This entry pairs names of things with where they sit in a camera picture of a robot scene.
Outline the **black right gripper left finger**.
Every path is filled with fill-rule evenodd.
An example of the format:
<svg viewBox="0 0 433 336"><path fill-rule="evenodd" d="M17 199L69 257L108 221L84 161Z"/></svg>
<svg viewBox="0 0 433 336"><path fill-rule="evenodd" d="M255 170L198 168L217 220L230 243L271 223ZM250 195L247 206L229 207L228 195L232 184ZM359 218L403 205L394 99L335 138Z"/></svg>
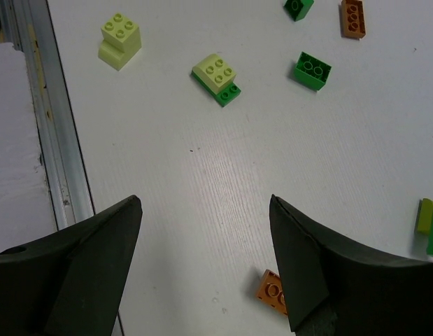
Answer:
<svg viewBox="0 0 433 336"><path fill-rule="evenodd" d="M132 195L0 253L0 335L111 335L142 219Z"/></svg>

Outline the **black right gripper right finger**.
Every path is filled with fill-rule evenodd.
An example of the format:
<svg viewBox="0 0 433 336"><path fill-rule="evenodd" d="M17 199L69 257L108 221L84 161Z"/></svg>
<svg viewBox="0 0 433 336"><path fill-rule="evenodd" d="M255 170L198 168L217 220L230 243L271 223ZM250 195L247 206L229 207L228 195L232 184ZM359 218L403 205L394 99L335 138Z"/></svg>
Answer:
<svg viewBox="0 0 433 336"><path fill-rule="evenodd" d="M297 335L433 335L433 262L371 248L272 196L269 221Z"/></svg>

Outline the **green two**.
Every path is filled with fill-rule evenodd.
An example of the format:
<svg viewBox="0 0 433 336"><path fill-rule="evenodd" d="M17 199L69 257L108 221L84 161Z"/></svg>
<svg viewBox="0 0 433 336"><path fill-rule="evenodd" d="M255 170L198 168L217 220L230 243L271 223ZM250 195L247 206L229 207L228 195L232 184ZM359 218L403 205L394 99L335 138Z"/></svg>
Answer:
<svg viewBox="0 0 433 336"><path fill-rule="evenodd" d="M294 66L294 77L307 88L318 91L327 82L332 67L319 59L302 52Z"/></svg>

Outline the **pale yellow on green lego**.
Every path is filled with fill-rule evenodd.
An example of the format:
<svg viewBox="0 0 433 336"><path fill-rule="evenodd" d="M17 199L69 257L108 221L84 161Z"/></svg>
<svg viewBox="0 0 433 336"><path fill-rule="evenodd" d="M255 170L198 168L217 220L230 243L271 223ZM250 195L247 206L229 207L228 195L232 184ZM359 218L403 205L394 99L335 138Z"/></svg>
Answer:
<svg viewBox="0 0 433 336"><path fill-rule="evenodd" d="M241 89L234 83L235 70L217 54L194 65L191 74L221 107L241 94Z"/></svg>

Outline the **pale yellow stepped lego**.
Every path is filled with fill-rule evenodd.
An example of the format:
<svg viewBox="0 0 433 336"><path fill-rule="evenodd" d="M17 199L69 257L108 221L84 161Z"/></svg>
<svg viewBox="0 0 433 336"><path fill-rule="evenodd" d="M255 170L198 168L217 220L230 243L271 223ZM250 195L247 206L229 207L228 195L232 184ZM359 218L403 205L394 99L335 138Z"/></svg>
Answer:
<svg viewBox="0 0 433 336"><path fill-rule="evenodd" d="M141 49L139 26L122 13L116 13L102 27L103 41L98 57L119 71Z"/></svg>

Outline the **brown lego brick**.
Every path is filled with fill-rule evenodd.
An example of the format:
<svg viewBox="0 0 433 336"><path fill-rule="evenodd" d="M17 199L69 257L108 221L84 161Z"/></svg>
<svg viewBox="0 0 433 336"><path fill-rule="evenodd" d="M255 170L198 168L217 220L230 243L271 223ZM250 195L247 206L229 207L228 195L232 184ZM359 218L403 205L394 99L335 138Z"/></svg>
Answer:
<svg viewBox="0 0 433 336"><path fill-rule="evenodd" d="M343 35L352 39L362 39L366 35L364 6L362 1L343 0L341 2Z"/></svg>

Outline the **small green printed lego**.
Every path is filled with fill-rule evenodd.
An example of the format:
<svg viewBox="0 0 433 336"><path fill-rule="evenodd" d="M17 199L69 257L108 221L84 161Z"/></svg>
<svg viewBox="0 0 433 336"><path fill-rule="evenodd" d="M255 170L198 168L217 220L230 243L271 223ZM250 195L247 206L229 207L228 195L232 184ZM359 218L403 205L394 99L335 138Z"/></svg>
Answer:
<svg viewBox="0 0 433 336"><path fill-rule="evenodd" d="M314 0L287 0L283 7L288 15L297 22L306 17L313 4Z"/></svg>

